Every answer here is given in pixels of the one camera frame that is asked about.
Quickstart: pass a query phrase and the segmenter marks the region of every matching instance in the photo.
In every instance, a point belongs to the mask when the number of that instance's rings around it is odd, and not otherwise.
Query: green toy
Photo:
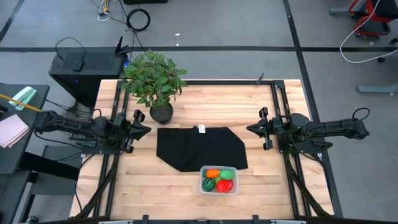
[[[234,178],[234,172],[230,171],[230,170],[223,170],[220,172],[220,177],[223,180],[232,180]]]
[[[221,180],[221,177],[216,177],[214,178],[214,181],[216,182],[216,184]]]
[[[207,192],[211,192],[214,190],[214,188],[216,188],[216,183],[213,179],[206,178],[203,181],[202,187],[203,187],[203,190],[205,190]]]

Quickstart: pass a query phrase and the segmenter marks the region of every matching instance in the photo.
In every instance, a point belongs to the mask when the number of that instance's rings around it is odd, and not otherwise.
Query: black floor stripe
[[[60,47],[60,49],[77,49],[76,47]],[[267,46],[185,46],[185,47],[144,47],[156,52],[200,52],[200,51],[258,51],[258,52],[295,52],[296,47],[267,47]],[[301,52],[340,52],[338,47],[301,47]],[[344,47],[343,52],[392,52],[398,47]],[[142,52],[140,47],[134,51]],[[0,52],[55,52],[54,47],[0,47]]]
[[[315,104],[315,98],[313,96],[313,92],[312,92],[312,88],[311,88],[310,77],[308,76],[307,68],[305,66],[304,56],[303,56],[302,48],[300,46],[299,37],[297,35],[297,30],[294,25],[293,15],[292,15],[292,11],[290,10],[289,1],[283,0],[283,2],[284,2],[287,20],[289,22],[290,32],[291,32],[292,38],[293,38],[294,47],[296,49],[297,60],[298,60],[299,66],[300,66],[300,71],[301,71],[302,78],[303,78],[305,93],[307,94],[308,105],[310,107],[311,116],[312,116],[312,119],[314,122],[320,122],[317,105]],[[331,169],[330,158],[329,158],[327,151],[325,151],[322,154],[322,156],[323,156],[322,160],[325,163],[325,169],[328,174],[329,181],[330,181],[329,191],[330,191],[330,195],[331,195],[331,202],[332,202],[334,213],[337,217],[343,218],[343,212],[341,211],[340,200],[338,198],[336,183],[333,178],[333,171]]]
[[[12,22],[14,21],[14,18],[17,16],[17,13],[19,9],[21,8],[22,4],[24,3],[25,0],[19,0],[17,5],[15,6],[14,10],[12,10],[12,13],[10,17],[8,18],[6,25],[2,28],[0,32],[0,43],[3,40],[3,38],[6,36],[8,29],[10,28]]]

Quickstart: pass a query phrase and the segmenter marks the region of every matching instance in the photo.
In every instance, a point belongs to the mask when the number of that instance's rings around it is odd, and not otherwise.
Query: green leaves
[[[121,77],[127,82],[123,89],[134,97],[138,97],[137,103],[146,107],[166,106],[171,95],[182,93],[182,87],[187,83],[180,79],[180,75],[186,75],[185,69],[177,69],[171,58],[165,58],[164,54],[158,54],[151,50],[146,54],[140,54],[127,67],[123,69]]]

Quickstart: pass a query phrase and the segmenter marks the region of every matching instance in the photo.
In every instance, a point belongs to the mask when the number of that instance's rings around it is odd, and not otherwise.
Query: yellow pencil
[[[22,103],[22,102],[20,102],[20,101],[14,100],[14,99],[12,99],[12,98],[10,98],[10,97],[8,97],[8,96],[5,96],[5,95],[3,95],[3,94],[0,94],[0,98],[4,98],[4,99],[6,99],[6,100],[12,101],[12,102],[17,103],[17,104],[19,104],[19,105],[25,106],[26,108],[28,108],[28,109],[30,109],[30,110],[32,110],[32,111],[42,112],[42,110],[37,109],[37,108],[34,107],[34,106],[26,105],[25,103]]]

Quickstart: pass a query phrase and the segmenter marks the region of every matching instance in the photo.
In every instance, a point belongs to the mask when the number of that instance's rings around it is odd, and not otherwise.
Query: white tag
[[[203,124],[199,124],[198,127],[199,127],[199,133],[206,133],[206,128]]]

